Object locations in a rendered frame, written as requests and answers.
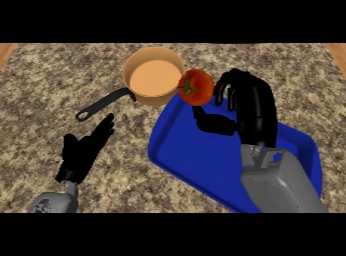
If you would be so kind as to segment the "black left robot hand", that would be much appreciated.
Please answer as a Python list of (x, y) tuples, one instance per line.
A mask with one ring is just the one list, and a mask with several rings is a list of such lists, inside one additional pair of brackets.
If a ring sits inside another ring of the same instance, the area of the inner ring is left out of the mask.
[(64, 136), (62, 164), (55, 179), (80, 184), (89, 174), (98, 154), (114, 134), (114, 114), (110, 113), (90, 135), (81, 139), (68, 133)]

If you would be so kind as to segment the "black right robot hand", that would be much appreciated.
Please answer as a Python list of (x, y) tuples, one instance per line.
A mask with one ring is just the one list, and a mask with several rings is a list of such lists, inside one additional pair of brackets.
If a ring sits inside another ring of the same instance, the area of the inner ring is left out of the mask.
[(235, 119), (210, 114), (201, 106), (192, 108), (197, 127), (203, 132), (232, 136), (242, 144), (276, 147), (278, 115), (275, 97), (268, 82), (250, 72), (234, 68), (225, 72), (214, 86), (214, 105), (228, 93), (228, 111)]

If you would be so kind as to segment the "red tomato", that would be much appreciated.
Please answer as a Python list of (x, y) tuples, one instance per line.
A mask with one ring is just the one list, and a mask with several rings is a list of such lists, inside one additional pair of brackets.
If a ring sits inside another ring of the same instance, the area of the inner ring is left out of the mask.
[(208, 73), (201, 69), (188, 70), (177, 84), (177, 93), (183, 102), (192, 106), (203, 106), (211, 100), (213, 91), (214, 81)]

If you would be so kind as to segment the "blue plastic tray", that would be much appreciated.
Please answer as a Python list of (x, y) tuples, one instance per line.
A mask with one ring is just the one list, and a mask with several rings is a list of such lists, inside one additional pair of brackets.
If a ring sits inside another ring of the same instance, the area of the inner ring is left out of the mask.
[[(322, 168), (312, 137), (278, 125), (276, 147), (297, 158), (318, 196), (322, 193)], [(166, 105), (149, 138), (151, 162), (232, 211), (260, 212), (241, 184), (239, 137), (203, 132), (191, 106), (174, 97)]]

